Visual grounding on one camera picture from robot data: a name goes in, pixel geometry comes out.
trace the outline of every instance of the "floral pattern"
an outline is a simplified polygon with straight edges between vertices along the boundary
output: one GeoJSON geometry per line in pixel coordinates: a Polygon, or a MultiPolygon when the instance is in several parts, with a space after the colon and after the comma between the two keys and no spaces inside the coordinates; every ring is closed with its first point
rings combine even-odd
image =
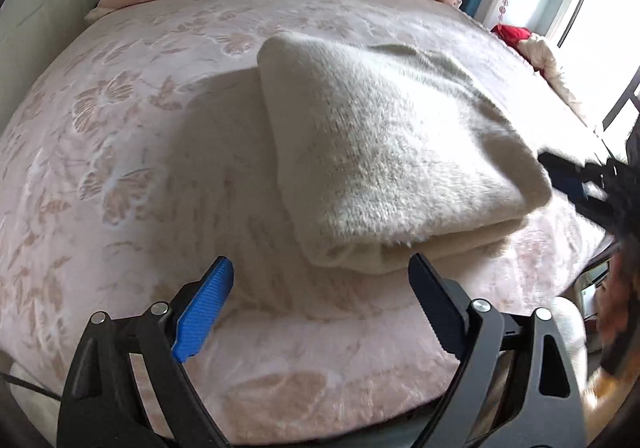
{"type": "MultiPolygon", "coordinates": [[[[255,68],[283,30],[446,49],[535,130],[532,146],[597,147],[518,56],[437,2],[159,0],[111,13],[56,59],[0,138],[0,348],[43,384],[62,390],[94,311],[140,314],[224,254],[233,291],[186,367],[232,443],[338,434],[444,391],[456,361],[404,272],[315,268],[296,244],[255,68]]],[[[528,312],[601,236],[554,199],[495,251],[437,268],[528,312]]]]}

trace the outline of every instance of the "fuzzy white blanket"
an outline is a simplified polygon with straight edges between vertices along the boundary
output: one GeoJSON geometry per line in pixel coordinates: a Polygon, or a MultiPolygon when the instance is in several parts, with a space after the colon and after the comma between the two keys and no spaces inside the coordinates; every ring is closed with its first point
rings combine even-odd
{"type": "Polygon", "coordinates": [[[258,53],[309,261],[370,274],[501,240],[549,202],[532,150],[452,57],[284,33],[258,53]]]}

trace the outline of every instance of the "blue gripper pad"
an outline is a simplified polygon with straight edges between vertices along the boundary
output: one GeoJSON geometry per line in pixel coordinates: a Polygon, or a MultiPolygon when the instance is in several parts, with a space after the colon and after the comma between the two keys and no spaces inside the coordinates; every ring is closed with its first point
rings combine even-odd
{"type": "Polygon", "coordinates": [[[200,352],[209,331],[234,284],[234,267],[223,257],[211,267],[205,281],[178,319],[175,328],[174,358],[184,363],[200,352]]]}

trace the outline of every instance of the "butterfly pattern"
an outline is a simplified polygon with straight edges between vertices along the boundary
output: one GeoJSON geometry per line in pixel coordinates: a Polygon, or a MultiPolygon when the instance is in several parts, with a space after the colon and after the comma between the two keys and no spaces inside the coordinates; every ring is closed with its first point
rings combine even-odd
{"type": "Polygon", "coordinates": [[[76,95],[73,105],[73,126],[78,134],[84,134],[104,125],[99,114],[105,104],[125,102],[134,94],[134,83],[140,72],[126,70],[112,80],[99,80],[95,87],[76,95]]]}
{"type": "Polygon", "coordinates": [[[123,222],[130,209],[144,202],[154,179],[152,168],[138,168],[113,176],[115,167],[114,147],[107,144],[78,188],[80,200],[102,196],[102,221],[113,226],[123,222]]]}

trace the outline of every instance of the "metal bolt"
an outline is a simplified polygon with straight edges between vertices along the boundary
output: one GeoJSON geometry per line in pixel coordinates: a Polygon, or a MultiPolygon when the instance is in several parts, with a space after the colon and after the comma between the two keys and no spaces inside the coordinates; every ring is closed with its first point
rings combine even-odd
{"type": "Polygon", "coordinates": [[[549,309],[545,309],[544,307],[538,307],[536,309],[536,316],[545,322],[552,319],[553,315],[549,309]]]}
{"type": "Polygon", "coordinates": [[[102,311],[98,311],[97,313],[92,314],[91,323],[98,325],[104,322],[106,319],[107,319],[106,313],[103,313],[102,311]]]}
{"type": "Polygon", "coordinates": [[[151,314],[155,314],[156,316],[162,316],[169,310],[169,306],[167,302],[156,302],[151,306],[151,314]]]}
{"type": "Polygon", "coordinates": [[[471,305],[479,313],[487,313],[491,310],[491,304],[488,303],[487,300],[483,300],[482,298],[478,298],[478,300],[473,300],[471,305]]]}

